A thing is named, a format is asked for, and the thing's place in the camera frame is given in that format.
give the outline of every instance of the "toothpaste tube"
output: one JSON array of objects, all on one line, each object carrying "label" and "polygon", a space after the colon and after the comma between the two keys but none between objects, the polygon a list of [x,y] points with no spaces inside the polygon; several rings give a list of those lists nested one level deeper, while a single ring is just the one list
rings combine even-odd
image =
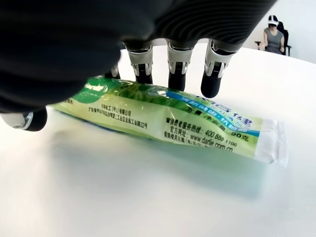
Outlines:
[{"label": "toothpaste tube", "polygon": [[287,164],[283,123],[161,86],[95,77],[77,95],[53,107],[117,131]]}]

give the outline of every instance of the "woman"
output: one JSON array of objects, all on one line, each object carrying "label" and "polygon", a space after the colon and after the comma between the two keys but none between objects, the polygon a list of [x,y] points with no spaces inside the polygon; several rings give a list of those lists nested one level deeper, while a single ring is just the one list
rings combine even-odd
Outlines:
[{"label": "woman", "polygon": [[266,48],[267,52],[282,54],[284,52],[284,35],[277,30],[276,16],[269,16],[268,26],[263,32],[264,42],[261,47]]}]

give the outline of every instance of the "white table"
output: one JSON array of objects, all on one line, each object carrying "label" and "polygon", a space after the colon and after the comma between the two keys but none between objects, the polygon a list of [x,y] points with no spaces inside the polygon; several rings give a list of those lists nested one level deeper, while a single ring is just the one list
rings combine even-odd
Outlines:
[{"label": "white table", "polygon": [[[187,72],[194,94],[205,49],[196,46]],[[119,70],[134,80],[126,52]],[[215,99],[285,121],[287,169],[108,131],[53,110],[37,133],[1,122],[0,236],[315,236],[315,74],[312,63],[242,48]],[[153,78],[167,86],[165,46],[154,48]]]}]

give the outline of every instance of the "white wall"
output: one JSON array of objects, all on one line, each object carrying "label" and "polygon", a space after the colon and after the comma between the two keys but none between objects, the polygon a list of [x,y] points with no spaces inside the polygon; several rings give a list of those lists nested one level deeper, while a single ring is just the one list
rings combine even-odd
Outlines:
[{"label": "white wall", "polygon": [[[208,39],[200,39],[198,43],[208,43]],[[167,44],[165,39],[156,39],[154,45],[165,45]]]},{"label": "white wall", "polygon": [[316,0],[278,0],[243,47],[257,49],[254,42],[263,40],[269,15],[276,15],[289,31],[291,57],[316,63]]}]

